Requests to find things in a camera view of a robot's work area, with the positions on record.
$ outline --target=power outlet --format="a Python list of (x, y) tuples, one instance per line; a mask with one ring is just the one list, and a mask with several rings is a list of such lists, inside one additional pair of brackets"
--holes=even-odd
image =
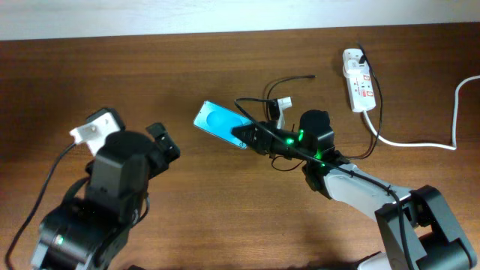
[(354, 113), (369, 111), (376, 106), (370, 67), (367, 62), (360, 63), (362, 56), (360, 49), (346, 49), (343, 52), (343, 75)]

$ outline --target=wooden table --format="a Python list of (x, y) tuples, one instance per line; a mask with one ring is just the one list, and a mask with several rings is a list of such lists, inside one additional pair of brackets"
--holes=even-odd
[[(479, 31), (480, 24), (449, 24), (0, 42), (0, 252), (53, 159), (72, 142), (68, 131), (101, 107), (115, 107), (133, 131), (163, 122), (181, 149), (150, 182), (150, 214), (112, 269), (285, 269), (382, 251), (372, 220), (312, 192), (299, 169), (275, 171), (267, 157), (196, 129), (194, 117), (203, 101), (233, 110), (234, 98), (259, 98), (274, 79), (316, 74), (275, 90), (275, 97), (292, 96), (287, 127), (306, 110), (326, 110), (337, 149), (359, 155), (370, 135), (350, 110), (341, 53), (361, 41), (382, 84), (383, 135), (448, 144), (455, 87), (480, 74)], [(438, 188), (477, 251), (479, 88), (471, 82), (461, 92), (457, 151), (380, 143), (356, 161), (396, 185)], [(245, 107), (263, 117), (259, 104)], [(377, 123), (378, 108), (370, 116)], [(18, 269), (28, 268), (42, 217), (91, 158), (81, 146), (60, 163), (13, 253)]]

